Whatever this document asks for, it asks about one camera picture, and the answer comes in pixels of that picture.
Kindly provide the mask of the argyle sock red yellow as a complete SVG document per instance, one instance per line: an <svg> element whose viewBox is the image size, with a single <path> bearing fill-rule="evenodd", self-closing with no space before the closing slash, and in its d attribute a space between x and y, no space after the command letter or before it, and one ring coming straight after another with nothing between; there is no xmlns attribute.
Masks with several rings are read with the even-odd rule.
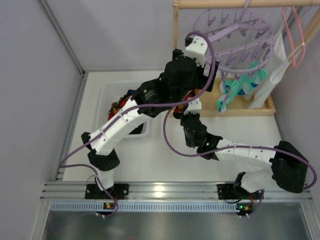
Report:
<svg viewBox="0 0 320 240"><path fill-rule="evenodd" d="M192 97L196 96L199 93L199 89L193 89L191 90L185 97L184 97L184 101L187 101L188 99L191 99ZM175 107L174 111L173 111L173 117L177 120L179 120L183 114L184 111L186 110L186 108L188 107L188 104L180 104L178 106Z"/></svg>

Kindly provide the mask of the purple round clip hanger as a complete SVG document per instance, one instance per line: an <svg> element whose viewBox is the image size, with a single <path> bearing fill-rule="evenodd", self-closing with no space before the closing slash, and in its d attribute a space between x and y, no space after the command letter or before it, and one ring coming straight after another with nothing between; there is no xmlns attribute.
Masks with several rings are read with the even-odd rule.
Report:
<svg viewBox="0 0 320 240"><path fill-rule="evenodd" d="M270 60L275 45L271 23L243 8L207 9L193 24L205 34L214 48L221 80L252 76Z"/></svg>

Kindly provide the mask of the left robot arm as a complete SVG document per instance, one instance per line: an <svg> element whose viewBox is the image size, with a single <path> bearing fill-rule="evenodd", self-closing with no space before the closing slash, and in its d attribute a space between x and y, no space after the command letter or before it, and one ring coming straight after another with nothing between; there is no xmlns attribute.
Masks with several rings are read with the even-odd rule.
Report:
<svg viewBox="0 0 320 240"><path fill-rule="evenodd" d="M175 49L158 78L143 82L127 94L124 105L101 128L81 135L89 149L89 162L97 169L95 184L99 191L114 186L114 170L120 165L115 147L123 138L160 113L187 105L212 90L219 63L213 49L210 55L209 76L204 76L205 50Z"/></svg>

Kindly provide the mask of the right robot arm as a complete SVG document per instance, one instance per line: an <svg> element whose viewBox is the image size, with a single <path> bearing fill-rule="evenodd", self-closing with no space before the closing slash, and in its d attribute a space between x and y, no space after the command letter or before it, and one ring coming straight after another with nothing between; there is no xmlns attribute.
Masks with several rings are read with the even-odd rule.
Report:
<svg viewBox="0 0 320 240"><path fill-rule="evenodd" d="M295 194L303 191L307 175L307 160L289 142L281 140L268 149L254 148L222 136L211 134L202 124L199 114L183 114L180 117L185 144L195 148L198 155L206 160L232 161L245 166L256 167L255 171L240 172L233 189L241 194L251 194L275 186Z"/></svg>

